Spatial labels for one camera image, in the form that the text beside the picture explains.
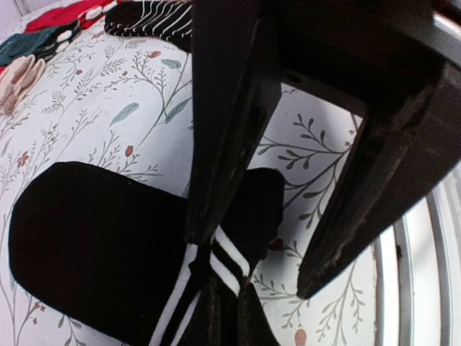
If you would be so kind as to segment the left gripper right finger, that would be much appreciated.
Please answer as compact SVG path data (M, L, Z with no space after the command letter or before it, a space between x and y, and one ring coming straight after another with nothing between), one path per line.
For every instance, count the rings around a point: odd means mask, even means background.
M361 117L308 245L297 294L310 298L460 160L458 1L283 1L285 81Z

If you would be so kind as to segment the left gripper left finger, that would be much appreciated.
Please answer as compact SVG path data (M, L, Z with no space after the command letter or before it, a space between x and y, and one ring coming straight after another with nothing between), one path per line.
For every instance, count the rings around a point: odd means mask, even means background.
M193 158L185 239L221 222L281 97L275 1L195 1Z

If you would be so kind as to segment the black sock white stripes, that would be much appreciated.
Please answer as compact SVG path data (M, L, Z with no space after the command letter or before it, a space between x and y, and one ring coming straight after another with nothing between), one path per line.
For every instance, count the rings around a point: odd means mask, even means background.
M58 162L14 204L14 279L57 311L129 345L275 345L251 276L282 222L284 177L250 169L203 245L187 200L121 174Z

